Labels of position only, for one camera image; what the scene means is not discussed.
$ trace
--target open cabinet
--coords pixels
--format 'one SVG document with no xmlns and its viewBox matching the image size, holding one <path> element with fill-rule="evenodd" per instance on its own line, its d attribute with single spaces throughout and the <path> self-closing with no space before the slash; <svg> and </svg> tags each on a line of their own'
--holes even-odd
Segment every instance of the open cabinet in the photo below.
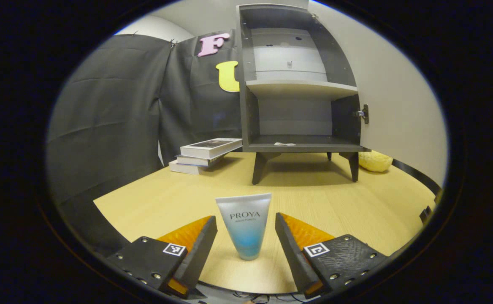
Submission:
<svg viewBox="0 0 493 304">
<path fill-rule="evenodd" d="M 339 152 L 358 179 L 361 117 L 355 79 L 339 44 L 304 8 L 237 6 L 237 81 L 243 151 L 256 152 L 252 183 L 282 152 Z"/>
</svg>

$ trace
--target wooden table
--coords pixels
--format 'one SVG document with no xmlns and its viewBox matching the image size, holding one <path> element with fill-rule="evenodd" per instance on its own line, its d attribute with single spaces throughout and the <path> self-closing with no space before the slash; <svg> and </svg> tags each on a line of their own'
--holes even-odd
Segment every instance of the wooden table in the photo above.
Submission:
<svg viewBox="0 0 493 304">
<path fill-rule="evenodd" d="M 232 152 L 202 175 L 175 173 L 169 167 L 95 200 L 108 221 L 129 241 L 157 238 L 187 223 L 216 215 L 214 239 L 200 281 L 251 293 L 295 292 L 275 232 L 275 213 L 283 212 L 335 236 L 357 237 L 390 255 L 420 229 L 421 211 L 434 208 L 434 194 L 396 167 L 386 173 L 360 170 L 351 181 L 342 157 L 325 153 L 285 153 L 269 161 L 266 176 L 252 185 L 255 153 Z M 239 258 L 214 198 L 272 193 L 260 257 Z"/>
</svg>

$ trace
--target black fabric backdrop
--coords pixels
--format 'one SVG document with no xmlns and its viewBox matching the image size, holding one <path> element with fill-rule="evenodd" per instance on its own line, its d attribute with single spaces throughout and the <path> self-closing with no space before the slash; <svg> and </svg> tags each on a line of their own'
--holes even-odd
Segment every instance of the black fabric backdrop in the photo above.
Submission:
<svg viewBox="0 0 493 304">
<path fill-rule="evenodd" d="M 200 38 L 229 33 L 218 53 L 197 57 Z M 116 35 L 65 83 L 55 105 L 46 163 L 59 210 L 96 252 L 128 241 L 93 200 L 162 168 L 180 146 L 241 138 L 239 93 L 218 84 L 216 65 L 237 60 L 235 30 L 173 45 L 144 35 Z"/>
</svg>

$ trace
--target yellow pillow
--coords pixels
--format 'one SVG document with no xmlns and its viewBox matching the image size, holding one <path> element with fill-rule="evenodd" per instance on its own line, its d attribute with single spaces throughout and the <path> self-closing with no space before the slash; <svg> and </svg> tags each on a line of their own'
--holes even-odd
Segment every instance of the yellow pillow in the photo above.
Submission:
<svg viewBox="0 0 493 304">
<path fill-rule="evenodd" d="M 393 158 L 380 152 L 359 152 L 359 165 L 368 171 L 383 172 L 391 167 Z"/>
</svg>

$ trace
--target book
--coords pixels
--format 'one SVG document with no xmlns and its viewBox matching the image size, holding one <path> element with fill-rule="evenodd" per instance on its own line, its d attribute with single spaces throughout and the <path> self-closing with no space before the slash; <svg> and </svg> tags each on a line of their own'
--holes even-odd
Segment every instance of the book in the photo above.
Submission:
<svg viewBox="0 0 493 304">
<path fill-rule="evenodd" d="M 194 164 L 195 166 L 202 166 L 202 167 L 211 167 L 212 165 L 220 161 L 223 157 L 224 156 L 221 155 L 215 158 L 206 159 L 206 158 L 197 158 L 197 157 L 184 156 L 184 155 L 176 156 L 177 163 L 179 164 Z"/>
<path fill-rule="evenodd" d="M 170 170 L 174 172 L 188 173 L 188 174 L 200 174 L 203 171 L 203 167 L 195 166 L 193 164 L 180 164 L 177 160 L 169 163 Z"/>
<path fill-rule="evenodd" d="M 241 138 L 214 138 L 181 147 L 182 156 L 210 160 L 243 146 Z"/>
</svg>

